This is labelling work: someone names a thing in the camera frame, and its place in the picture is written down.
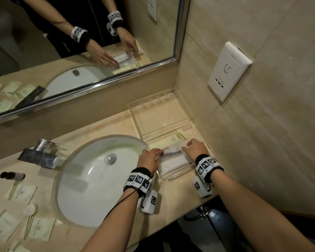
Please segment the person's left hand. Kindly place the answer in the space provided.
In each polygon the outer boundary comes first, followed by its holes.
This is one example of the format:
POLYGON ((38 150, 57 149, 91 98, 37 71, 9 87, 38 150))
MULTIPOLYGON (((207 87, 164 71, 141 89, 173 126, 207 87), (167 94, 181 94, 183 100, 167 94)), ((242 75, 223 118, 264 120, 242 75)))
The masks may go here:
POLYGON ((139 167, 144 167, 148 169, 153 176, 155 172, 158 170, 159 165, 160 165, 160 158, 156 162, 151 162, 148 160, 148 150, 143 149, 141 155, 139 156, 138 163, 137 163, 137 168, 139 167))

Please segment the person's right hand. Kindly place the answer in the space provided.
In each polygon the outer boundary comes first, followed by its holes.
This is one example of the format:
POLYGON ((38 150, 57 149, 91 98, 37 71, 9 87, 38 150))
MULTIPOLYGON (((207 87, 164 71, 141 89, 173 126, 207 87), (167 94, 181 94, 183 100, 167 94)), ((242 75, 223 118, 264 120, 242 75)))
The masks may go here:
MULTIPOLYGON (((209 152, 202 141, 197 140, 197 157, 200 155, 209 155, 209 152)), ((196 163, 197 157, 188 157, 193 163, 196 163)))

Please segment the clear toothbrush packet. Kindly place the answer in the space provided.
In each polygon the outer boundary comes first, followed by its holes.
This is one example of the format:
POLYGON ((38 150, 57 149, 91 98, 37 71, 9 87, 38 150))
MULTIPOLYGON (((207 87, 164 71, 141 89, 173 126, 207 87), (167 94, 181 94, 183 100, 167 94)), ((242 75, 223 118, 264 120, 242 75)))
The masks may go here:
POLYGON ((184 150, 182 149, 183 147, 187 147, 186 143, 174 143, 171 144, 165 148, 163 148, 163 153, 161 154, 160 158, 174 158, 180 155, 184 154, 184 150))

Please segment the person's left forearm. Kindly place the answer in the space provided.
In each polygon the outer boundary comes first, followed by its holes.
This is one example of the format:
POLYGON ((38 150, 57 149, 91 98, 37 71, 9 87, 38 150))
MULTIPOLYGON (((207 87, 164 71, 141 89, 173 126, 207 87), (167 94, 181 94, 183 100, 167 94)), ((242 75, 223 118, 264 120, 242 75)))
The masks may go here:
POLYGON ((118 205, 105 218, 81 252, 125 252, 135 219, 138 192, 125 190, 118 205))

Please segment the person's right forearm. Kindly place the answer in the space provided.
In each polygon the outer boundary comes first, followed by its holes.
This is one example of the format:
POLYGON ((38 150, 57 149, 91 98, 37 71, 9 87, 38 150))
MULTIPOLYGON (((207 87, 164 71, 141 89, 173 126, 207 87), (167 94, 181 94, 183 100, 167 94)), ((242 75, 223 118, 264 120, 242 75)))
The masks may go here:
POLYGON ((278 210, 221 169, 211 181, 223 204, 257 252, 315 252, 315 245, 278 210))

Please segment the white amenity packet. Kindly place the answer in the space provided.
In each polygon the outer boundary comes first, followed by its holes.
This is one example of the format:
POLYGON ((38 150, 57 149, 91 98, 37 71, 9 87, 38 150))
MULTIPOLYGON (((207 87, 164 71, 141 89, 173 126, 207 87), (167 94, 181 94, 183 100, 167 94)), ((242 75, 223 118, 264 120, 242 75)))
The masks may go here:
POLYGON ((176 169, 183 168, 184 166, 192 165, 193 163, 183 154, 173 157, 168 160, 160 161, 158 175, 162 177, 176 169))

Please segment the black wristband with marker tags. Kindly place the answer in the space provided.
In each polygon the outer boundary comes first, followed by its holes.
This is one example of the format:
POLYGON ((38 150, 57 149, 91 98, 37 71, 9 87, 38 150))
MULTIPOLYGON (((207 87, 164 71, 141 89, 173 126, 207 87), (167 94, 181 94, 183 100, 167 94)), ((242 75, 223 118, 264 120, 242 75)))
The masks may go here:
POLYGON ((153 177, 154 175, 151 174, 147 168, 135 168, 129 174, 129 177, 123 187, 123 191, 128 188, 132 188, 138 192, 140 198, 145 198, 151 189, 153 177))
POLYGON ((195 164, 197 175, 205 183, 212 183, 210 177, 213 171, 217 169, 224 171, 219 162, 214 157, 207 154, 200 154, 197 156, 195 164))

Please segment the clear acrylic amenity tray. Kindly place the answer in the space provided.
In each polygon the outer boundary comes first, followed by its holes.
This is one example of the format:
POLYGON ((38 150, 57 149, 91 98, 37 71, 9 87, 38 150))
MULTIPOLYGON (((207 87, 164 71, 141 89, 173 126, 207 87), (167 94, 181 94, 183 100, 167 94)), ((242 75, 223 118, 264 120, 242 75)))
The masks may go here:
MULTIPOLYGON (((187 139, 175 143, 185 143, 190 139, 204 141, 192 118, 182 108, 178 96, 171 90, 128 103, 130 114, 139 137, 147 145, 164 139, 178 131, 184 131, 187 139)), ((195 165, 184 166, 159 178, 171 180, 192 170, 195 165)))

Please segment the chrome drain pipe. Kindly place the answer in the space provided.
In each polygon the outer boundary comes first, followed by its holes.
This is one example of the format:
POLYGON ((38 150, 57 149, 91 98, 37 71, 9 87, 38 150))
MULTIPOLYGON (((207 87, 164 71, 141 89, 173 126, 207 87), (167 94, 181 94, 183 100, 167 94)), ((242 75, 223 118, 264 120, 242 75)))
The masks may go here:
POLYGON ((210 214, 210 212, 212 211, 212 208, 207 207, 207 206, 200 206, 196 208, 196 211, 198 212, 196 216, 188 217, 187 215, 184 215, 183 219, 187 222, 194 222, 201 218, 206 219, 208 215, 210 214))

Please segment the white oval sink basin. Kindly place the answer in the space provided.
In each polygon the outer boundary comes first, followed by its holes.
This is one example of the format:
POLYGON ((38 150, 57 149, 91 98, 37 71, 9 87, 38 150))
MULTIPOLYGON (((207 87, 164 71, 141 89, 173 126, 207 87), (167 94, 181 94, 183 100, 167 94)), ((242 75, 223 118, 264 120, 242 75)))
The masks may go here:
POLYGON ((89 141, 73 151, 59 167, 53 185, 60 219, 96 228, 117 203, 139 155, 148 149, 142 140, 128 135, 109 135, 89 141), (115 154, 113 165, 105 157, 115 154))

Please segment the chrome square faucet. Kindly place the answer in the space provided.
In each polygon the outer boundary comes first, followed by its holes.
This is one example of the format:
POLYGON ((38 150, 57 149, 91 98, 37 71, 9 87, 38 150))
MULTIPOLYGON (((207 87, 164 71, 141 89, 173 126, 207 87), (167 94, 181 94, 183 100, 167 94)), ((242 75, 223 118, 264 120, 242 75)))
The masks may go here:
POLYGON ((46 169, 58 169, 64 163, 64 159, 58 155, 58 151, 56 143, 40 139, 33 148, 25 148, 18 160, 46 169))

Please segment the round white cap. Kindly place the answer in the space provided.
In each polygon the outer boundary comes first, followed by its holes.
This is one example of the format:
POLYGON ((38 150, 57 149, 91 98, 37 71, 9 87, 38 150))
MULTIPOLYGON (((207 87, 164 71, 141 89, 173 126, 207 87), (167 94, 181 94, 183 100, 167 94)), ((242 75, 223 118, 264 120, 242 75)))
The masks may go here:
POLYGON ((34 216, 38 212, 38 205, 36 203, 30 203, 26 206, 23 216, 31 217, 34 216))

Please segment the small dark toiletry bottle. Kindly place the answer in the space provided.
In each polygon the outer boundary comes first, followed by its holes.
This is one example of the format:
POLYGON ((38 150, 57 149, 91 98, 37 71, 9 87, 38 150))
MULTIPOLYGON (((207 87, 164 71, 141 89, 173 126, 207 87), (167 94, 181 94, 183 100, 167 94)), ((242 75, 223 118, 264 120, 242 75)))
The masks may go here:
POLYGON ((24 173, 18 172, 2 172, 0 178, 14 181, 22 181, 25 179, 26 175, 24 173))

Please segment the white wall socket plate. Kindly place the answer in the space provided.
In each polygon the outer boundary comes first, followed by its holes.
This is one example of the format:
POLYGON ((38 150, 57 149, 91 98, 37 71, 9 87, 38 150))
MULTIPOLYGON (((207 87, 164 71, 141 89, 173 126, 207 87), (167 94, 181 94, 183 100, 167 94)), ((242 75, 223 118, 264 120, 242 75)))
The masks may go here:
POLYGON ((253 61, 231 42, 226 42, 210 74, 208 86, 224 102, 253 61))

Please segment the wall mirror with metal frame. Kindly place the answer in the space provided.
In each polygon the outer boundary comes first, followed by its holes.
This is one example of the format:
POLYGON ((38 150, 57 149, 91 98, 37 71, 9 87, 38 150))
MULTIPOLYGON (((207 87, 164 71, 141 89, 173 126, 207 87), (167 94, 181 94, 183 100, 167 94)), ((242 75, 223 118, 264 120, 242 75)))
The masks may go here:
POLYGON ((179 59, 190 0, 0 0, 0 125, 179 59))

